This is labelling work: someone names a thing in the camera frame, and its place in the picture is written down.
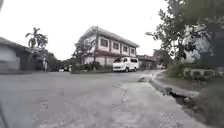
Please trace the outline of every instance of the curb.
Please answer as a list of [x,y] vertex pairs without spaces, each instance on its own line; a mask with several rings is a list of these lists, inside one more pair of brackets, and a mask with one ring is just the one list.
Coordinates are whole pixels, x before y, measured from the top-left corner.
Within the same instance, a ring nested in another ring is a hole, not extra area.
[[182,96],[186,96],[186,97],[196,97],[200,94],[200,92],[197,91],[187,91],[178,87],[175,87],[173,85],[170,84],[165,84],[162,83],[161,81],[159,81],[158,79],[156,79],[158,77],[159,74],[161,74],[162,72],[164,72],[164,70],[156,72],[152,77],[151,80],[149,81],[152,86],[157,89],[158,91],[160,91],[161,93],[163,93],[164,95],[169,95],[170,92],[173,92],[175,94],[178,95],[182,95]]

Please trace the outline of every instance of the sky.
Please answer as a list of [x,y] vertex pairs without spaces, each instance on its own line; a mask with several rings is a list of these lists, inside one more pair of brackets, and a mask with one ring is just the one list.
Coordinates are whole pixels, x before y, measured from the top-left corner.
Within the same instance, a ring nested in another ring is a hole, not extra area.
[[158,11],[165,0],[5,0],[0,13],[0,36],[28,46],[33,27],[48,35],[48,51],[71,57],[74,44],[91,26],[99,26],[140,45],[137,54],[152,55],[160,48],[145,32],[161,23]]

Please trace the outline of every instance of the street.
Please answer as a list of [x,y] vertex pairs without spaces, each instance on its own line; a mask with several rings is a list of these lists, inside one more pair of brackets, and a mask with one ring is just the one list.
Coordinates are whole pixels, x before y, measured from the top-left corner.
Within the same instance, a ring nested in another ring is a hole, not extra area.
[[203,128],[172,97],[148,82],[150,72],[0,76],[9,128]]

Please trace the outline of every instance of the utility pole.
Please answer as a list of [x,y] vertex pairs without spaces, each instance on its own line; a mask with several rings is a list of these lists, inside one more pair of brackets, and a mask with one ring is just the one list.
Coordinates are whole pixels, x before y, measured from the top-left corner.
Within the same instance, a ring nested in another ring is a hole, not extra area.
[[98,26],[96,27],[96,42],[95,42],[95,49],[93,51],[93,71],[96,71],[96,48],[98,44]]

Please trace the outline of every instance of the building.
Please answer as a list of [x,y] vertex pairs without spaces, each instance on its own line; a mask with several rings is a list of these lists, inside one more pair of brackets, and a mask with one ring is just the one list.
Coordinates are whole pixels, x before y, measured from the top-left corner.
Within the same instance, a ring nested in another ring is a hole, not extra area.
[[0,37],[0,73],[41,70],[43,68],[43,49],[30,49]]
[[85,64],[93,62],[95,58],[104,66],[111,66],[119,57],[136,57],[136,48],[139,47],[138,44],[97,26],[84,33],[79,42],[91,45],[91,50],[85,56]]
[[0,37],[0,71],[26,70],[29,55],[26,47]]
[[150,70],[156,68],[156,58],[148,55],[137,55],[139,67],[141,70]]

